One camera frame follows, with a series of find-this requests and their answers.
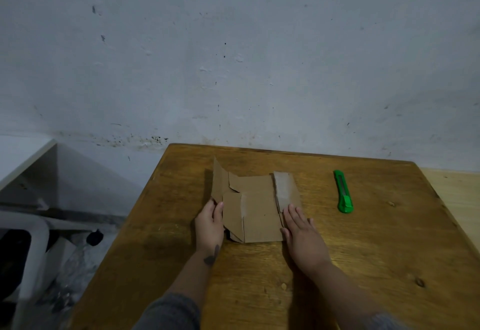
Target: tattoo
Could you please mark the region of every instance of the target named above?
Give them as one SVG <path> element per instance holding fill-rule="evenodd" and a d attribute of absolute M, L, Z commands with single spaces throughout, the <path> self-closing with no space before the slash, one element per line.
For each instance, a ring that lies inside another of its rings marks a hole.
<path fill-rule="evenodd" d="M 220 251 L 220 246 L 217 244 L 215 246 L 215 252 L 213 255 L 209 255 L 208 257 L 206 258 L 203 258 L 203 261 L 205 262 L 205 264 L 207 266 L 213 266 L 213 264 L 215 263 L 215 260 L 217 259 L 217 256 L 219 255 L 219 251 Z"/>

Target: wooden table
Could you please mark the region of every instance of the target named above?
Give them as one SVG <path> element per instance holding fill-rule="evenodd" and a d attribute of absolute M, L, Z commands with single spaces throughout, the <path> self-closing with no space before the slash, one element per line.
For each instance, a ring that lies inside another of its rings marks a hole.
<path fill-rule="evenodd" d="M 291 172 L 335 264 L 408 325 L 479 328 L 477 253 L 414 163 L 175 144 L 75 306 L 71 329 L 130 329 L 169 287 L 194 251 L 192 220 L 210 195 L 213 156 L 238 175 Z M 345 173 L 351 214 L 336 208 L 334 169 Z M 225 241 L 202 326 L 333 326 L 318 292 L 286 258 L 281 242 Z"/>

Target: white wall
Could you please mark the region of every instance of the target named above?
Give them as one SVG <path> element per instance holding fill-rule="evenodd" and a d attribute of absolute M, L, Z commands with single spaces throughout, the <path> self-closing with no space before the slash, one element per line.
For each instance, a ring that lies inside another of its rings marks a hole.
<path fill-rule="evenodd" d="M 480 0 L 0 3 L 0 133 L 62 143 L 66 209 L 128 213 L 172 142 L 480 170 Z"/>

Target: flattened cardboard box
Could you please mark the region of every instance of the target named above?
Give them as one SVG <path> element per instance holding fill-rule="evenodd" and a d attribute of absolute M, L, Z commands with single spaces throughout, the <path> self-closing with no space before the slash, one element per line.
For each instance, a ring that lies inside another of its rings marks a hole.
<path fill-rule="evenodd" d="M 239 243 L 282 241 L 283 209 L 290 203 L 302 207 L 291 173 L 239 177 L 223 169 L 215 157 L 212 197 L 223 201 L 223 224 Z"/>

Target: sleeve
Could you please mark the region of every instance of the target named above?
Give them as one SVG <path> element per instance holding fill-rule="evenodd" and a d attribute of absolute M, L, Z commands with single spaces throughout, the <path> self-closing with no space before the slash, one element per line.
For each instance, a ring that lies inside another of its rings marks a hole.
<path fill-rule="evenodd" d="M 145 309 L 132 330 L 199 330 L 200 309 L 182 294 L 167 293 Z"/>
<path fill-rule="evenodd" d="M 408 330 L 409 328 L 387 312 L 373 315 L 365 323 L 366 330 Z"/>

